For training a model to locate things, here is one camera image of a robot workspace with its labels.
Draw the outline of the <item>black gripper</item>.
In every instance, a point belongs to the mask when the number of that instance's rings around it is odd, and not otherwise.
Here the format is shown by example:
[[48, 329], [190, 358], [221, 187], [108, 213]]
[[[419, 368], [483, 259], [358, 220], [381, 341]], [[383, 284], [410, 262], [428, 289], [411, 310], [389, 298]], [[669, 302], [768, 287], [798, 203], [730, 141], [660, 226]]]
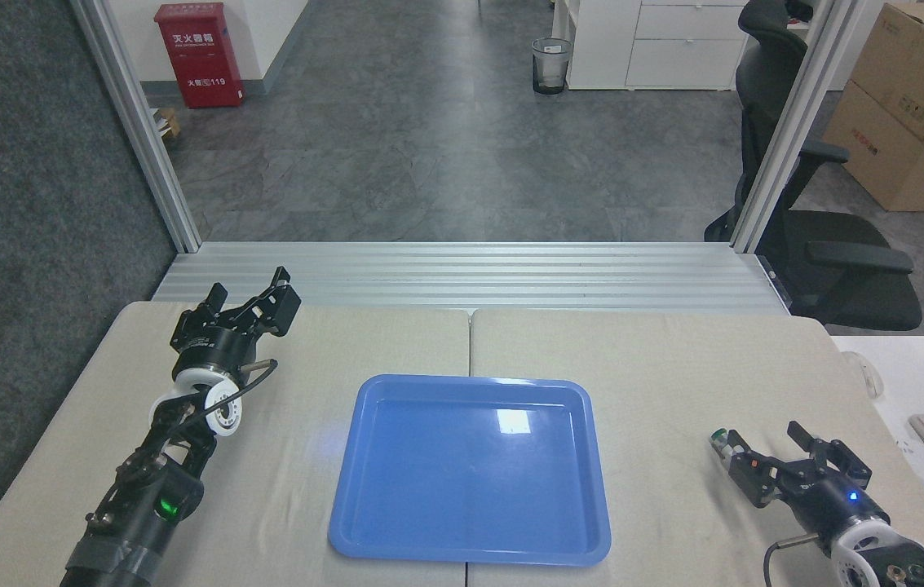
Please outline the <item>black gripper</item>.
[[302, 303], [290, 279], [285, 267], [277, 267], [267, 289], [224, 312], [226, 326], [219, 323], [219, 313], [228, 291], [222, 283], [214, 283], [193, 311], [179, 316], [172, 331], [171, 346], [179, 354], [172, 377], [187, 369], [215, 370], [230, 377], [242, 377], [242, 365], [255, 360], [257, 337], [264, 333], [284, 337], [290, 330]]
[[[871, 469], [841, 439], [824, 441], [813, 437], [797, 422], [787, 425], [787, 435], [808, 454], [813, 467], [824, 469], [831, 463], [853, 480], [823, 477], [815, 482], [800, 479], [785, 482], [785, 504], [806, 532], [817, 535], [817, 544], [830, 545], [860, 521], [877, 518], [891, 522], [889, 514], [858, 487], [868, 486]], [[727, 475], [746, 499], [756, 508], [774, 501], [780, 495], [777, 472], [785, 470], [787, 464], [753, 450], [738, 432], [727, 433], [727, 446], [732, 449]]]

